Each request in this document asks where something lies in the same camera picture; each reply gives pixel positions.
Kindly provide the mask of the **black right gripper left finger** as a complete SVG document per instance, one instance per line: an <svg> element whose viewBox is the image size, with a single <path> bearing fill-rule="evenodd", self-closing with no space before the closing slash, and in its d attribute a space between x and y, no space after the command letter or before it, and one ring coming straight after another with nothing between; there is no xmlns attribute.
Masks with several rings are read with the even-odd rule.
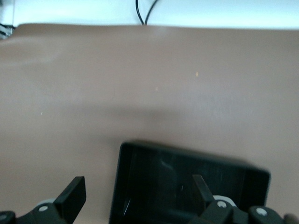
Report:
<svg viewBox="0 0 299 224"><path fill-rule="evenodd" d="M76 176L57 198L40 202L23 216L0 212L2 224L72 224L86 202L85 178Z"/></svg>

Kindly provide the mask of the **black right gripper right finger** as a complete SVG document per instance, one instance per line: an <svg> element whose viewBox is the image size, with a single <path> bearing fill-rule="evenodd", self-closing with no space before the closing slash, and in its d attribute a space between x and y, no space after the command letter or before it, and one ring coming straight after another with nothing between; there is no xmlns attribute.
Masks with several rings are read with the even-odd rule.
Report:
<svg viewBox="0 0 299 224"><path fill-rule="evenodd" d="M284 224L285 219L276 211L264 206L252 206L242 211L223 199L216 200L201 175L192 175L198 213L190 224Z"/></svg>

